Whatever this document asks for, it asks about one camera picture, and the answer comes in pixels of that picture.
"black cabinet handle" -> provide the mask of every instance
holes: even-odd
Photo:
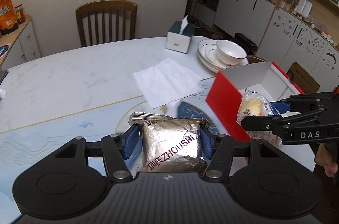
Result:
[[[297,25],[296,28],[294,29],[293,35],[295,34],[297,28],[298,28],[298,25]]]
[[[301,30],[300,30],[300,32],[299,32],[299,35],[298,35],[298,37],[297,37],[297,38],[299,38],[299,36],[300,36],[300,34],[301,34],[301,31],[302,31],[302,29],[303,29],[303,28],[301,27]]]

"orange package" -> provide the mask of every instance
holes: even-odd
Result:
[[[18,29],[12,0],[0,0],[0,30],[3,35]]]

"glass jar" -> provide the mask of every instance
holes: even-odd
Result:
[[[25,16],[23,14],[22,3],[14,7],[15,15],[18,20],[18,24],[25,22]]]

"bowl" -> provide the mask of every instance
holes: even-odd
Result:
[[[245,50],[241,46],[228,40],[217,41],[217,55],[227,65],[239,64],[247,57]]]

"stack of plates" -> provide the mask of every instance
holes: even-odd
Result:
[[[241,60],[241,62],[237,65],[226,65],[221,60],[219,60],[217,56],[217,41],[216,40],[203,40],[199,42],[197,55],[199,60],[206,66],[209,70],[217,73],[220,70],[234,67],[238,65],[248,64],[247,59]]]

